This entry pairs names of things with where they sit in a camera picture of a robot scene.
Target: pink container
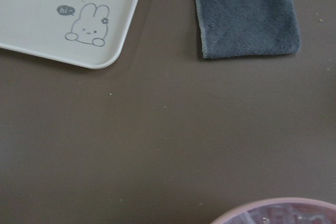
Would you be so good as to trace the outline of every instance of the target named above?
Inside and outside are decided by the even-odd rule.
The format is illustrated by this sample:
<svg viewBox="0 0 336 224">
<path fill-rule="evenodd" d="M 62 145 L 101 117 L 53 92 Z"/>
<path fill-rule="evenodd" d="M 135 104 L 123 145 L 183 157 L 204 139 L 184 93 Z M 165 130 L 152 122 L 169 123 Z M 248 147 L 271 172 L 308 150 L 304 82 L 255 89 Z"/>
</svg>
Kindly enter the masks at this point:
<svg viewBox="0 0 336 224">
<path fill-rule="evenodd" d="M 211 224 L 336 224 L 336 205 L 303 198 L 266 199 L 237 207 Z"/>
</svg>

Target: table surface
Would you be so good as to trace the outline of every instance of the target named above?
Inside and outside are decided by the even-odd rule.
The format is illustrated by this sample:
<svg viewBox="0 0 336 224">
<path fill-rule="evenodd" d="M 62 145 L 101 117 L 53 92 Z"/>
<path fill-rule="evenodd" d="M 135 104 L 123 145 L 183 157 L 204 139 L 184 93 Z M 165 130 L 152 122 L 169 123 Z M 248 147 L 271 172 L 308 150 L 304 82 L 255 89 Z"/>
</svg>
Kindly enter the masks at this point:
<svg viewBox="0 0 336 224">
<path fill-rule="evenodd" d="M 139 0 L 105 69 L 0 50 L 0 223 L 206 224 L 265 198 L 336 204 L 336 1 L 295 4 L 296 55 L 203 60 L 194 0 Z"/>
</svg>

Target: rabbit drawing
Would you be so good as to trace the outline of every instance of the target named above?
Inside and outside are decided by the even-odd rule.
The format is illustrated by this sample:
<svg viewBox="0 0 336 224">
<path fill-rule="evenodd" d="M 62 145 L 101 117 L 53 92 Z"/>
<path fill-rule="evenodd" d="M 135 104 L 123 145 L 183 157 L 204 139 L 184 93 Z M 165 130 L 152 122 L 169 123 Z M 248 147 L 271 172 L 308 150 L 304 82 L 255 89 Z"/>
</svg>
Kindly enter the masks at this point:
<svg viewBox="0 0 336 224">
<path fill-rule="evenodd" d="M 86 4 L 80 11 L 78 20 L 73 23 L 71 32 L 67 33 L 65 38 L 98 47 L 104 46 L 109 13 L 110 10 L 106 5 L 97 7 L 92 3 Z"/>
</svg>

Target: gray cloth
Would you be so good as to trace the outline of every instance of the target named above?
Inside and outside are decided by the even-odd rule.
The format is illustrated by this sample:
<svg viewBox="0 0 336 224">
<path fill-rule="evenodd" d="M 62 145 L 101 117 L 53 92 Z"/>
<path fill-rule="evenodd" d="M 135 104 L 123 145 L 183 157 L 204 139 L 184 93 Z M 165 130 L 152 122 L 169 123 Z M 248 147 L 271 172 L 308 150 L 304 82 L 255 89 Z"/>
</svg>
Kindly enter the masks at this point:
<svg viewBox="0 0 336 224">
<path fill-rule="evenodd" d="M 293 0 L 196 0 L 204 58 L 300 49 Z"/>
</svg>

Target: white tray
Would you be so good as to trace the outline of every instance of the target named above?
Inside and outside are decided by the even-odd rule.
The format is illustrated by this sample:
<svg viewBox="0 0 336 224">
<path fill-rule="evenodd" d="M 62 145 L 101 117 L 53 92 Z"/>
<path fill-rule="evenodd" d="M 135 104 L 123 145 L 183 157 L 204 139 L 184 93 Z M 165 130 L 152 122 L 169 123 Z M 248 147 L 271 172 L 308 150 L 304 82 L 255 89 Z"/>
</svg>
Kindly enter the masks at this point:
<svg viewBox="0 0 336 224">
<path fill-rule="evenodd" d="M 119 56 L 138 0 L 0 0 L 0 47 L 98 69 Z"/>
</svg>

